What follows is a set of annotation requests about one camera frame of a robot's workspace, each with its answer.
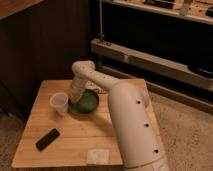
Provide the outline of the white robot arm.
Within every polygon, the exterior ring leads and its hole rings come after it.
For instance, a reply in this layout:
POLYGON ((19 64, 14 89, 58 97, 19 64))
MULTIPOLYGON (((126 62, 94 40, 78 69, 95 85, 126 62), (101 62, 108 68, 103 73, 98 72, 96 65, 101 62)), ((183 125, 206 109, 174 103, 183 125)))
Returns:
POLYGON ((128 81, 95 70, 92 61, 72 64, 72 102, 83 95, 87 81, 108 92, 108 110, 125 171, 170 171, 146 107, 148 94, 128 81))

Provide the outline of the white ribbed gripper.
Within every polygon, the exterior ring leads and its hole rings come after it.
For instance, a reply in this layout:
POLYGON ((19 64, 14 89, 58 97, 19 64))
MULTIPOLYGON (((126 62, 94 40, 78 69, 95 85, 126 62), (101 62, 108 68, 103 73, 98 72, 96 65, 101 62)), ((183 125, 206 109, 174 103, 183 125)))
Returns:
POLYGON ((76 103, 80 100, 81 96, 83 95, 85 91, 87 81, 82 78, 74 78, 72 80, 72 83, 70 85, 69 95, 70 100, 73 103, 76 103))

